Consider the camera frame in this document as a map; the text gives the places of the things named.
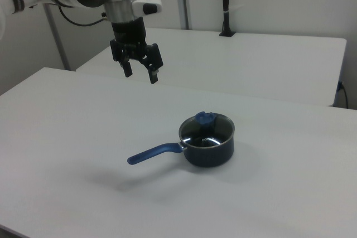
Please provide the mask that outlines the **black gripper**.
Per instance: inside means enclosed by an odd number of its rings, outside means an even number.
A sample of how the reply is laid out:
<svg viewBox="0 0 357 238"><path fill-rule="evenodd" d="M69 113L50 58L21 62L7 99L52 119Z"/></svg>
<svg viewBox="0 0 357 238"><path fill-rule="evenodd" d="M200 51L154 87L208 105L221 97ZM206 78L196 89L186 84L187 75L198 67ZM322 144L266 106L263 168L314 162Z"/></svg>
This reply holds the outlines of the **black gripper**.
<svg viewBox="0 0 357 238"><path fill-rule="evenodd" d="M111 23L111 25L115 37L110 41L113 60L120 64L125 77L133 74L129 57L144 57L141 64L148 70L150 83L155 84L158 81L157 74L163 66L163 61L158 45L146 44L143 18L125 23Z"/></svg>

